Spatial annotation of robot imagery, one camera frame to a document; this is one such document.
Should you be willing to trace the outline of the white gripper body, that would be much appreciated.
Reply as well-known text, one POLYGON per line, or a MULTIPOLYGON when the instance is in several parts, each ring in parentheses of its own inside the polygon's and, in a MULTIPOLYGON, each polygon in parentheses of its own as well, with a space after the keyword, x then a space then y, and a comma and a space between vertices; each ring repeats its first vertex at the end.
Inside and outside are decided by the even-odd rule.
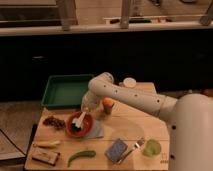
POLYGON ((82 98, 81 110, 92 111, 95 110, 100 104, 101 98, 91 91, 87 91, 82 98))

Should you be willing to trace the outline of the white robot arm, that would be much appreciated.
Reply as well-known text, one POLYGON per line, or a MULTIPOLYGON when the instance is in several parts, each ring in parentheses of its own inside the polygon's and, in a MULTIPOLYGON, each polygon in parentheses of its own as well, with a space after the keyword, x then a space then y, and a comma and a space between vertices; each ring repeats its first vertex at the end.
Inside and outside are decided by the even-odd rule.
POLYGON ((213 99, 202 94, 181 98, 114 84, 109 72, 93 77, 82 105, 95 109, 104 97, 155 116, 170 128, 168 171, 213 171, 213 99))

